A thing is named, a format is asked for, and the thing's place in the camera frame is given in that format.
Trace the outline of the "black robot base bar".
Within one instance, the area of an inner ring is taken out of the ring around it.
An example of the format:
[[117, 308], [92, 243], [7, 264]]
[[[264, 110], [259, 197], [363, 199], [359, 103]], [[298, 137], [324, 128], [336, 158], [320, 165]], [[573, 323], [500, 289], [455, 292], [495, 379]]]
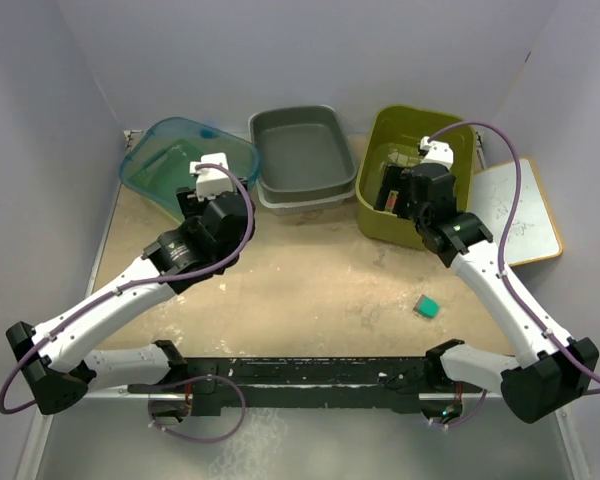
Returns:
[[418, 414], [426, 402], [456, 403], [470, 392], [450, 381], [434, 378], [424, 357], [187, 357], [186, 364], [170, 371], [155, 386], [138, 382], [134, 394], [182, 394], [175, 387], [188, 378], [202, 376], [191, 388], [193, 416], [218, 416], [224, 408], [239, 408], [236, 384], [250, 408], [286, 409], [386, 409]]

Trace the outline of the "light green plastic basket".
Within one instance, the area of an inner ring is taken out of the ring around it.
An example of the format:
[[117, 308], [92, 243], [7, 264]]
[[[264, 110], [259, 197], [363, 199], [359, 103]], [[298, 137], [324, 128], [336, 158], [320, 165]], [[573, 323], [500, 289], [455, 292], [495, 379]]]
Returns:
[[192, 143], [178, 139], [142, 161], [133, 179], [147, 189], [175, 189], [185, 186], [190, 178], [189, 163], [199, 160], [202, 155]]

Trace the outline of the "grey plastic tray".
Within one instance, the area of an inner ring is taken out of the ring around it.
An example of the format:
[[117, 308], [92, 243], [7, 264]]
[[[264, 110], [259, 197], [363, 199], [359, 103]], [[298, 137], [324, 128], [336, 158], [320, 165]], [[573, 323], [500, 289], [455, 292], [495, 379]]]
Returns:
[[327, 105], [263, 111], [249, 119], [261, 167], [259, 183], [273, 194], [331, 195], [349, 185], [357, 163], [336, 111]]

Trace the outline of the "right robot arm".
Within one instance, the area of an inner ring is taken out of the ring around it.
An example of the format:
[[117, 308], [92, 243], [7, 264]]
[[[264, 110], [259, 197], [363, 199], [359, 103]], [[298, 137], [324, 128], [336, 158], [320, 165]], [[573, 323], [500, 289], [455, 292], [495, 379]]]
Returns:
[[599, 350], [555, 322], [506, 264], [484, 223], [458, 209], [454, 175], [444, 166], [390, 164], [375, 209], [413, 222], [425, 247], [476, 294], [514, 349], [511, 356], [475, 349], [459, 340], [426, 353], [426, 383], [447, 391], [457, 382], [499, 394], [511, 412], [531, 424], [587, 391], [587, 370]]

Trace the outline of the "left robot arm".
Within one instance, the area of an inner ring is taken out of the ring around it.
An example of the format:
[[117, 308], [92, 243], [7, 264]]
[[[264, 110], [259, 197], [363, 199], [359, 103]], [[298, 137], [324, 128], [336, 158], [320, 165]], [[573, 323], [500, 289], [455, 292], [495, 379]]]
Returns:
[[18, 322], [7, 340], [44, 415], [68, 409], [88, 392], [124, 385], [182, 387], [187, 363], [159, 340], [129, 350], [99, 344], [145, 311], [233, 266], [251, 239], [254, 205], [243, 187], [213, 198], [181, 194], [185, 220], [161, 234], [118, 277], [63, 314], [30, 325]]

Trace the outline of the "teal transparent plastic tub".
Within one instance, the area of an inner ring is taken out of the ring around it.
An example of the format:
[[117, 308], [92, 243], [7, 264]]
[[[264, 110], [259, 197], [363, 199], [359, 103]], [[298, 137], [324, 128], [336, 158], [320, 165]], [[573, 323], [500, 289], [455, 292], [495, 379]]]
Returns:
[[176, 193], [194, 188], [196, 179], [189, 173], [192, 161], [202, 156], [223, 153], [229, 170], [252, 188], [261, 169], [260, 155], [247, 140], [182, 117], [159, 121], [128, 152], [120, 166], [119, 177], [127, 188], [158, 205], [177, 221], [182, 219]]

